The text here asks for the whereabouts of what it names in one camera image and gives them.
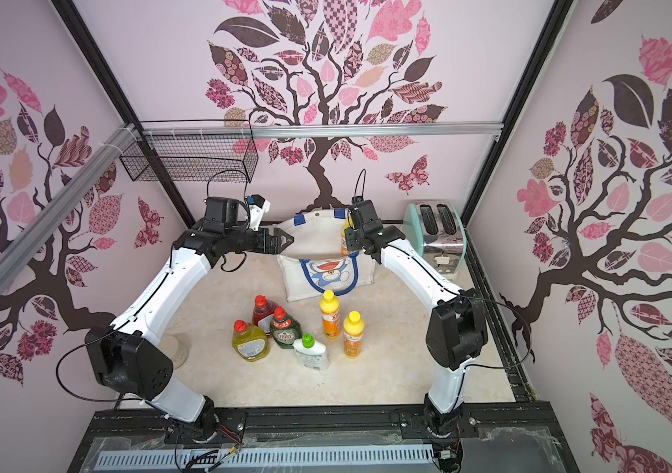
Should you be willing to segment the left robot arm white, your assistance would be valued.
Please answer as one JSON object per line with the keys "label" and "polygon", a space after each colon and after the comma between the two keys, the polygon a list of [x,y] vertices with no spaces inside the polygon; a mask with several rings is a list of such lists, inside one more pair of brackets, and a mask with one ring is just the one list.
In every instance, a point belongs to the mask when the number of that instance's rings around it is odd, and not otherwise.
{"label": "left robot arm white", "polygon": [[148,288],[107,328],[93,328],[86,349],[98,384],[134,394],[170,419],[215,429],[214,402],[173,375],[158,345],[193,287],[229,253],[278,255],[294,237],[274,228],[220,233],[190,229],[172,246],[168,261]]}

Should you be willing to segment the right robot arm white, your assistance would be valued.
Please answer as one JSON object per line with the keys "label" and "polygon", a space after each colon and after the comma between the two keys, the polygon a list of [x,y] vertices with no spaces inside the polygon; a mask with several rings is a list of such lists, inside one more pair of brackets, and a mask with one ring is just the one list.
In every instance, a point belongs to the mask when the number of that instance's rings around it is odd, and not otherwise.
{"label": "right robot arm white", "polygon": [[430,315],[426,348],[434,359],[434,380],[428,403],[437,415],[447,415],[463,402],[469,368],[488,343],[483,302],[433,268],[395,227],[345,230],[348,250],[359,250],[397,276],[423,303]]}

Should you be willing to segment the white canvas shopping bag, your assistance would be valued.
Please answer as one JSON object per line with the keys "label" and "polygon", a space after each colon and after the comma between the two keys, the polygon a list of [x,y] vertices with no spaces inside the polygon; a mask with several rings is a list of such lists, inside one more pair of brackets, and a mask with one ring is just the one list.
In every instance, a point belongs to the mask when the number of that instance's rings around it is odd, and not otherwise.
{"label": "white canvas shopping bag", "polygon": [[278,255],[288,302],[319,298],[328,290],[342,297],[374,282],[375,262],[361,252],[345,253],[346,227],[343,208],[299,214],[276,226],[294,238]]}

